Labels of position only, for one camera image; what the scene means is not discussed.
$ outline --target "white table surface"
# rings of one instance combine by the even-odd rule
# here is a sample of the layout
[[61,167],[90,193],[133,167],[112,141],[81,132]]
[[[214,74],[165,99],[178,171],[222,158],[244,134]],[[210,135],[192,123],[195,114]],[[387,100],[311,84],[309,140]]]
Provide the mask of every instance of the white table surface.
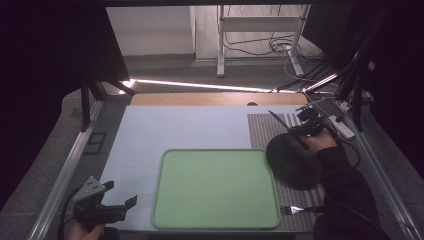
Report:
[[162,231],[151,222],[163,153],[168,149],[251,148],[247,114],[298,113],[300,106],[128,106],[101,183],[115,181],[105,205],[138,195],[120,230]]

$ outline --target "green tray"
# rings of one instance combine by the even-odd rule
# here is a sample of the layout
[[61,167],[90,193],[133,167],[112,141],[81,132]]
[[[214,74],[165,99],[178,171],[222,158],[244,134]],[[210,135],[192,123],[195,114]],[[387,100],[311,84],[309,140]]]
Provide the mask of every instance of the green tray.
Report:
[[262,149],[168,150],[153,224],[160,228],[272,228],[280,222]]

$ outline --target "fork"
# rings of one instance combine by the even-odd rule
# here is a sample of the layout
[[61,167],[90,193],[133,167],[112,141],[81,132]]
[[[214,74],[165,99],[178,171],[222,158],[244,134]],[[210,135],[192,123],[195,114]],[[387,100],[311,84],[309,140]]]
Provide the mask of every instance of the fork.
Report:
[[302,212],[323,213],[324,207],[313,206],[313,207],[300,208],[296,206],[280,206],[280,213],[282,215],[296,215]]

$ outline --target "aluminum rail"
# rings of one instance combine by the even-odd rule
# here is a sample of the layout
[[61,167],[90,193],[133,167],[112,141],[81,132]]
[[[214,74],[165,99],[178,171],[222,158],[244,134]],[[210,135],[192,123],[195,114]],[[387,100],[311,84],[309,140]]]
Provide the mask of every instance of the aluminum rail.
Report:
[[372,147],[367,141],[367,138],[362,132],[359,132],[353,123],[352,119],[346,115],[347,125],[357,136],[358,143],[368,158],[368,166],[373,171],[375,179],[383,192],[393,214],[396,217],[402,231],[409,240],[422,240],[423,236],[420,233],[418,226],[414,223],[414,220],[409,213],[409,210],[405,206],[399,193],[394,188],[386,172],[380,164],[376,154],[372,150]]
[[32,230],[28,236],[28,240],[41,240],[47,234],[49,227],[53,221],[54,215],[59,208],[60,202],[65,195],[65,191],[68,188],[69,182],[71,181],[72,175],[74,174],[75,168],[83,154],[84,147],[93,132],[94,125],[99,115],[100,109],[103,106],[103,102],[95,101],[91,108],[91,122],[85,132],[80,132],[78,137],[72,146],[72,149],[66,159],[59,176],[53,185],[50,194],[44,203],[44,206],[38,215],[37,220],[32,227]]

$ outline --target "black cable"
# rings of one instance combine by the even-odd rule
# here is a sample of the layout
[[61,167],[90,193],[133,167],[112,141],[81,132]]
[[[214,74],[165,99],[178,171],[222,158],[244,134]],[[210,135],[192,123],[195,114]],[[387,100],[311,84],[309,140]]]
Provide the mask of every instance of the black cable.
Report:
[[340,140],[343,144],[348,145],[350,148],[352,148],[352,149],[355,151],[356,156],[357,156],[357,160],[356,160],[356,163],[355,163],[352,167],[357,168],[357,167],[359,166],[359,164],[361,164],[361,155],[359,154],[358,149],[356,149],[356,148],[355,148],[355,146],[353,146],[353,144],[351,144],[351,143],[349,143],[349,142],[347,142],[347,141],[345,141],[345,140],[341,140],[341,139],[339,139],[339,140]]
[[57,239],[58,240],[64,240],[65,239],[65,224],[69,221],[65,222],[65,215],[66,215],[66,209],[68,209],[69,202],[71,201],[72,197],[81,189],[83,185],[81,185],[78,188],[75,188],[74,190],[69,193],[68,197],[66,198],[65,203],[62,207],[62,213],[60,215],[60,222],[57,230]]
[[[230,5],[228,7],[227,16],[230,15],[231,6],[232,5]],[[278,9],[278,16],[280,14],[280,11],[281,11],[281,5],[279,6],[279,9]],[[218,17],[218,6],[217,6],[216,15],[217,15],[217,19],[219,19],[219,17]],[[226,32],[224,33],[224,36],[225,36],[225,41],[228,44],[230,44],[230,45],[269,40],[268,44],[269,44],[269,46],[271,48],[271,51],[265,52],[265,53],[252,53],[252,52],[246,51],[244,49],[229,47],[225,43],[223,44],[225,46],[225,48],[227,48],[229,50],[240,51],[240,52],[244,52],[244,53],[247,53],[247,54],[250,54],[250,55],[254,55],[254,56],[264,56],[264,55],[268,55],[268,54],[271,54],[271,53],[274,53],[274,52],[277,52],[277,53],[285,53],[285,52],[287,52],[286,49],[278,50],[278,48],[281,47],[281,46],[283,46],[283,45],[291,46],[290,43],[278,43],[278,44],[272,44],[272,43],[274,43],[275,41],[287,41],[287,42],[291,42],[290,39],[286,39],[286,38],[293,37],[294,35],[287,35],[287,36],[282,36],[282,37],[274,37],[274,32],[273,32],[272,35],[271,35],[271,37],[269,37],[269,38],[253,39],[253,40],[246,40],[246,41],[239,41],[239,42],[230,42],[230,41],[228,41],[228,37],[227,37],[227,33]]]
[[368,223],[372,228],[374,228],[375,230],[377,230],[377,232],[383,237],[383,239],[390,240],[390,237],[387,235],[387,233],[380,226],[378,226],[373,221],[371,221],[371,219],[369,219],[368,217],[366,217],[362,213],[357,212],[356,210],[352,209],[351,207],[347,206],[346,204],[341,203],[341,202],[335,200],[334,198],[330,197],[330,195],[328,195],[328,194],[326,194],[326,197],[327,197],[328,200],[330,200],[333,203],[339,205],[340,207],[346,209],[347,211],[349,211],[353,215],[357,216],[362,221]]

